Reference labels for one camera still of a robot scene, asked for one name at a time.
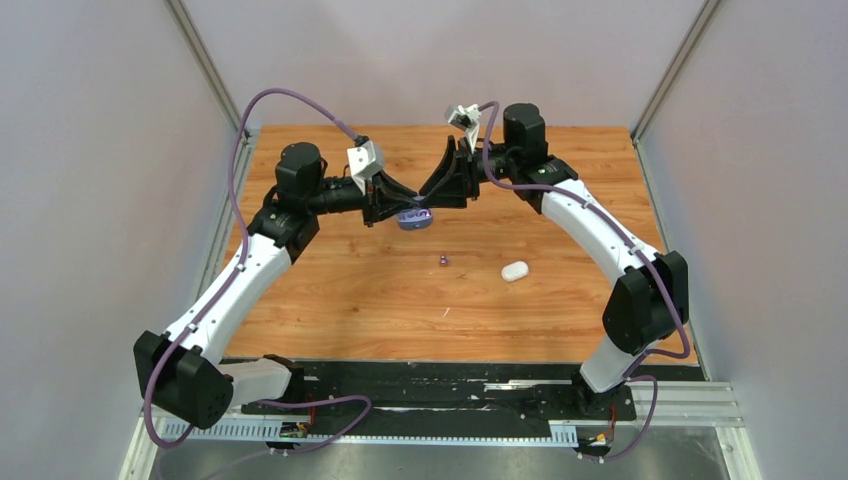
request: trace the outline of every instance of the floor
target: floor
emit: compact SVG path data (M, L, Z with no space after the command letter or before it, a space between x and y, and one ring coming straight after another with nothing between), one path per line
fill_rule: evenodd
M619 427L616 442L632 441L635 428ZM159 453L162 478L198 479L246 455L267 451L254 442L191 440ZM604 465L578 460L570 449L336 444L309 455L261 458L216 479L326 478L423 480L432 478L727 480L715 429L652 428L637 453Z
M383 148L390 175L417 190L441 159L446 135L458 130L358 132ZM577 170L611 213L661 248L625 128L549 128L547 137L550 152ZM327 174L342 174L349 140L334 127L265 127L241 202L248 221L275 181L280 151L297 141L318 145ZM433 225L415 232L393 220L366 228L358 212L320 217L321 231L257 303L227 354L491 362L582 362L591 355L611 288L567 234L489 184L468 209L434 213ZM233 238L228 258L236 244ZM449 266L439 265L440 255ZM501 268L517 260L529 264L530 275L504 282ZM676 336L664 347L681 349Z

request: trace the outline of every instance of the gray floor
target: gray floor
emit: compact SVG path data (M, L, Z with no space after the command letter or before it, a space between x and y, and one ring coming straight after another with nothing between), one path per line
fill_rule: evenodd
M619 427L616 443L635 428ZM245 455L267 450L249 442L190 441L161 458L165 480L197 480ZM604 465L577 460L570 449L338 444L303 456L262 456L216 479L728 479L711 428L653 427L627 458Z

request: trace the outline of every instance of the white oval object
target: white oval object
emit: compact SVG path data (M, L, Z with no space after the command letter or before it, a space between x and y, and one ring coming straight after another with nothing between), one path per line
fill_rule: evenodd
M507 282L514 282L530 273L530 267L524 262L510 263L501 270L501 277Z

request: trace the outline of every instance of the white wall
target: white wall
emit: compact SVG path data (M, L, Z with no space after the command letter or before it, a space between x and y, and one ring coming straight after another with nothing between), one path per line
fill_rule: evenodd
M634 126L702 0L184 0L239 108L268 87L350 123L434 124L532 101L551 125ZM260 122L313 124L308 107Z
M845 478L848 4L727 0L645 141L763 478Z
M161 1L0 4L0 477L115 478L233 136Z

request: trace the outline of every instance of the wooden table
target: wooden table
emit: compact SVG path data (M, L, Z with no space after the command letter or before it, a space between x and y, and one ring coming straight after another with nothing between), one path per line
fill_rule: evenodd
M380 144L386 171L418 189L451 127L360 127ZM500 141L499 131L494 137ZM603 205L645 242L661 246L624 128L549 128L550 152L568 162ZM262 129L241 207L247 221L275 182L286 145L307 141L341 175L349 140L334 127ZM603 335L611 287L559 227L514 193L488 183L465 210L436 210L425 230L393 219L373 228L359 212L325 215L298 262L265 293L230 343L231 356L581 362ZM230 255L237 245L230 242ZM450 266L439 266L447 255ZM530 275L506 283L517 260ZM677 336L665 348L681 349ZM695 363L693 354L687 363Z

